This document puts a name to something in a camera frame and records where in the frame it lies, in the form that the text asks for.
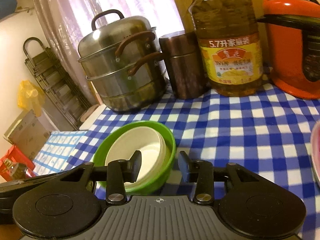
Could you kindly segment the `green plastic bowl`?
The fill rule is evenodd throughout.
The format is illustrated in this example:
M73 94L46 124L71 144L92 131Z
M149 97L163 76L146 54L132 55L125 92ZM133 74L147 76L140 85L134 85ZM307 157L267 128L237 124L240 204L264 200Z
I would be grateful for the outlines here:
M137 121L111 133L98 147L95 166L106 166L114 160L129 160L135 151L142 154L142 164L134 183L125 183L127 194L150 195L169 178L176 155L173 133L155 121Z

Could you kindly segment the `cream plastic bowl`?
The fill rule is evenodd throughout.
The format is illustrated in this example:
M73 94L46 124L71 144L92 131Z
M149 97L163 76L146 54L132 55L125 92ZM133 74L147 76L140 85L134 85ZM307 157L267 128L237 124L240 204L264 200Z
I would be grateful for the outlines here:
M160 171L166 157L163 137L155 129L139 126L122 134L109 149L105 165L118 159L129 160L138 150L142 154L139 175L134 183L125 183L125 189L133 189L150 181Z

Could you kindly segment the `light blue patterned cloth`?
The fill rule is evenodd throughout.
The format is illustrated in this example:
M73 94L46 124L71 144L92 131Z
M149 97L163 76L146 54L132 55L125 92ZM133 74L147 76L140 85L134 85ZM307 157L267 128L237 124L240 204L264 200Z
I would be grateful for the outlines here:
M86 131L53 131L33 159L36 175L58 173L66 166L66 162Z

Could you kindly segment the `red label sauce bottle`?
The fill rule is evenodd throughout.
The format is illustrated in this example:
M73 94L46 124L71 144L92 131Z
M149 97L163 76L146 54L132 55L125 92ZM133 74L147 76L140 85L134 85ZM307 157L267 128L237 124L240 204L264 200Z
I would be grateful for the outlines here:
M4 165L13 180L28 179L36 176L33 170L23 163L15 163L9 159L5 159Z

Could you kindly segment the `white wooden chair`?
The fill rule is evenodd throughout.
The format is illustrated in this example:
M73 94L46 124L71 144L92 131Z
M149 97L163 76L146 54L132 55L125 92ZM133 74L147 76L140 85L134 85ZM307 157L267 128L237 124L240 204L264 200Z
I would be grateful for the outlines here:
M81 117L80 117L80 131L89 130L89 128L94 124L95 120L102 114L106 106L94 105L90 107Z

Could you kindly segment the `red box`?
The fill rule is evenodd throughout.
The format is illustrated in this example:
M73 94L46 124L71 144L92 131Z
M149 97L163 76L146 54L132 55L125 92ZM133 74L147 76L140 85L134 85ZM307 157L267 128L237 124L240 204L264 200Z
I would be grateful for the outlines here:
M34 170L35 168L35 164L26 155L24 155L16 145L12 145L11 148L8 149L7 153L1 157L1 176L6 181L11 181L12 178L9 176L9 171L4 164L5 159L9 159L14 163L25 164L31 170Z

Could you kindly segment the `cardboard box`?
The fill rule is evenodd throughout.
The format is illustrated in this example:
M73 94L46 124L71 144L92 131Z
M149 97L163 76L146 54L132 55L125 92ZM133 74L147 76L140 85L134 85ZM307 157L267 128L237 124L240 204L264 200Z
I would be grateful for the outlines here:
M17 146L30 160L35 159L49 137L50 131L32 110L22 112L4 133L4 139Z

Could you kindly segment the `blue white checkered tablecloth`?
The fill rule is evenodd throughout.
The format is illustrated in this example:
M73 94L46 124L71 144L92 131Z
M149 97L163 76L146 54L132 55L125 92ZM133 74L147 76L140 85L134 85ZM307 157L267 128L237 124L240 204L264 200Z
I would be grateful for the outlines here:
M319 239L319 186L311 164L311 130L319 120L319 101L295 98L271 84L257 94L227 98L211 90L194 100L171 93L132 114L105 109L81 137L63 170L91 161L116 129L140 120L169 128L177 150L215 166L238 163L290 190L306 205L304 239Z

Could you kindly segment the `dark folding rack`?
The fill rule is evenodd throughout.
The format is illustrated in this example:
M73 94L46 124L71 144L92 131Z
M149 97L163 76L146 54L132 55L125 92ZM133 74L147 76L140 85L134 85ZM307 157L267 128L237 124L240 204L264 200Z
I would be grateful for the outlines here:
M42 48L42 52L34 57L27 51L27 45L32 41L37 42ZM73 129L79 129L80 118L92 104L74 83L52 50L45 47L39 38L26 39L23 43L23 52L27 57L25 65L47 98Z

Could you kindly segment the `yellow plastic bag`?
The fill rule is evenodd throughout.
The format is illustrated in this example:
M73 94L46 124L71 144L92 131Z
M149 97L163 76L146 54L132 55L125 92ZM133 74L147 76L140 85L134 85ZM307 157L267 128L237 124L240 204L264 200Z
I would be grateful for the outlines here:
M33 111L36 117L42 115L46 97L43 90L29 80L23 80L18 86L17 105L25 111Z

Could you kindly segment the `stainless steel steamer pot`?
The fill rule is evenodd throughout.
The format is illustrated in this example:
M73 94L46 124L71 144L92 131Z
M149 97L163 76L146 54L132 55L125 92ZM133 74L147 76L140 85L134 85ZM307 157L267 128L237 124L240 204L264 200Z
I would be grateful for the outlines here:
M166 91L156 28L142 16L111 9L97 14L78 45L79 63L102 102L115 112L141 109Z

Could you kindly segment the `white ceramic plate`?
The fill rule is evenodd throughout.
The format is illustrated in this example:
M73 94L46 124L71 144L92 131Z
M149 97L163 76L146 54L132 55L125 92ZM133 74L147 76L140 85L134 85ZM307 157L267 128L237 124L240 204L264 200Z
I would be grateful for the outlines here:
M319 151L313 152L311 146L311 161L313 166L313 172L316 178L317 183L320 182L320 165L319 165Z

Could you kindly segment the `large cooking oil bottle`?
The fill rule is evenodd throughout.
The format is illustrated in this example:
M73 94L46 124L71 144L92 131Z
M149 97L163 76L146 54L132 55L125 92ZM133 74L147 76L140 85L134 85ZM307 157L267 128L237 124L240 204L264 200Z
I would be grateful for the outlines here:
M211 87L249 96L263 78L263 57L252 0L193 0L189 13Z

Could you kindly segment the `pink sheer curtain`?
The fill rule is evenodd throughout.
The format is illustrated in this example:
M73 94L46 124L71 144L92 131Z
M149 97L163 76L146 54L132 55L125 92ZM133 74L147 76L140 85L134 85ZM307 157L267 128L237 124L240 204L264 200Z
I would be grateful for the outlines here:
M144 16L156 28L157 36L183 30L174 0L33 0L35 11L50 48L64 69L95 105L97 98L78 62L78 44L91 33L93 17L108 9L124 16Z

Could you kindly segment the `red electric pressure cooker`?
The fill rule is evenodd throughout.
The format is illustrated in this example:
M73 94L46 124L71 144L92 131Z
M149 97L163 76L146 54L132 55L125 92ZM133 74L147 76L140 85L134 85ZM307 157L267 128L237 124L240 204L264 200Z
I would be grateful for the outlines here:
M302 99L319 99L319 2L264 0L270 78L281 90Z

